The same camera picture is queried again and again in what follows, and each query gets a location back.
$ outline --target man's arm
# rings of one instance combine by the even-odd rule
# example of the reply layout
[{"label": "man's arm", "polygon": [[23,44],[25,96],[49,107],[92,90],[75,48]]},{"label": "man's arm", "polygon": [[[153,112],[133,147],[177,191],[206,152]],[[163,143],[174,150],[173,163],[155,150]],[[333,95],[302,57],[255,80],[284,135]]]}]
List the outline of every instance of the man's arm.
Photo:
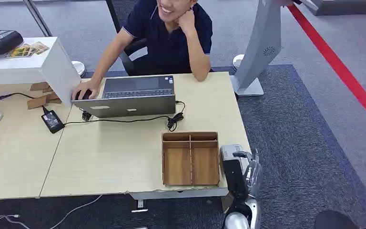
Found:
[{"label": "man's arm", "polygon": [[107,46],[99,63],[97,64],[96,71],[92,76],[92,80],[101,82],[103,77],[109,68],[114,64],[121,52],[129,45],[134,39],[124,29],[121,29],[113,41]]},{"label": "man's arm", "polygon": [[195,29],[186,34],[186,39],[189,48],[190,68],[193,75],[198,81],[204,81],[211,69],[210,56],[204,54]]},{"label": "man's arm", "polygon": [[187,11],[179,18],[178,23],[186,35],[192,73],[198,81],[204,81],[211,69],[211,62],[210,57],[204,54],[201,47],[197,30],[194,26],[193,11]]},{"label": "man's arm", "polygon": [[95,98],[99,90],[100,82],[102,81],[106,72],[114,64],[124,48],[128,44],[130,44],[133,39],[133,36],[128,34],[124,29],[121,29],[114,38],[114,40],[107,46],[106,50],[104,51],[99,63],[97,64],[92,79],[87,82],[80,83],[78,87],[74,89],[72,93],[72,99],[75,99],[78,91],[81,92],[78,99],[82,99],[88,89],[92,91],[89,99]]}]

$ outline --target laptop keyboard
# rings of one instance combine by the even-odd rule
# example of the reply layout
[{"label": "laptop keyboard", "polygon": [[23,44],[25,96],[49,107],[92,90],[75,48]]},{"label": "laptop keyboard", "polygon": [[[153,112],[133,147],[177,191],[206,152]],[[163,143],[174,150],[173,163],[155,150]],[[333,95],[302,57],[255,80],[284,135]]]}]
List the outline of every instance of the laptop keyboard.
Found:
[{"label": "laptop keyboard", "polygon": [[167,95],[167,94],[172,94],[172,90],[163,89],[163,90],[148,90],[148,91],[137,91],[137,92],[107,92],[104,94],[103,99],[121,98],[121,97],[142,97],[142,96]]}]

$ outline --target man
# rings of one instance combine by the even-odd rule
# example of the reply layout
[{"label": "man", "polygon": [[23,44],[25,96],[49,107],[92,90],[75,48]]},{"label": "man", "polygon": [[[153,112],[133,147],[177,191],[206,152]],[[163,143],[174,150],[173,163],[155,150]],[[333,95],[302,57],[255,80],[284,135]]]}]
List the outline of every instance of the man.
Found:
[{"label": "man", "polygon": [[151,74],[192,72],[198,81],[206,79],[210,68],[212,21],[197,0],[140,0],[123,28],[106,48],[90,81],[73,91],[82,99],[89,89],[96,97],[100,82],[124,48],[134,38],[146,38],[148,55],[136,68]]}]

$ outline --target hand on mouse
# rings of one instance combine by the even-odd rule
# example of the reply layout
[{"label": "hand on mouse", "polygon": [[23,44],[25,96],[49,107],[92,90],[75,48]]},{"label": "hand on mouse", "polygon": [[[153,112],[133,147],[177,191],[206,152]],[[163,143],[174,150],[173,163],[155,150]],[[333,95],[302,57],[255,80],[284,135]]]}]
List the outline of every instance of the hand on mouse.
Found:
[{"label": "hand on mouse", "polygon": [[92,94],[89,96],[89,99],[94,99],[97,95],[99,90],[100,83],[96,83],[93,80],[89,80],[86,82],[80,83],[72,92],[72,100],[76,99],[76,94],[80,91],[78,100],[82,100],[83,96],[85,95],[86,91],[89,89],[92,91]]}]

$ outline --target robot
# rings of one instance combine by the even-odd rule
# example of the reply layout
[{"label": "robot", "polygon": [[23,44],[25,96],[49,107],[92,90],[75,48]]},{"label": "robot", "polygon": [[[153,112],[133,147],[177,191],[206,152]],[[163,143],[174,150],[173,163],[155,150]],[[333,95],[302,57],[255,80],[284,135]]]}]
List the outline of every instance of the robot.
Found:
[{"label": "robot", "polygon": [[223,229],[259,229],[261,212],[257,198],[263,170],[257,150],[246,152],[240,145],[226,145],[220,152],[228,190],[234,196]]},{"label": "robot", "polygon": [[[256,19],[244,55],[234,59],[236,74],[231,76],[236,98],[264,94],[257,77],[281,51],[281,7],[302,0],[259,0]],[[240,145],[221,147],[228,190],[234,201],[225,215],[223,229],[259,229],[262,166],[257,150],[245,152]]]},{"label": "robot", "polygon": [[301,0],[259,0],[256,19],[245,54],[234,58],[237,69],[231,75],[235,94],[239,97],[264,94],[259,79],[260,73],[281,51],[281,7]]}]

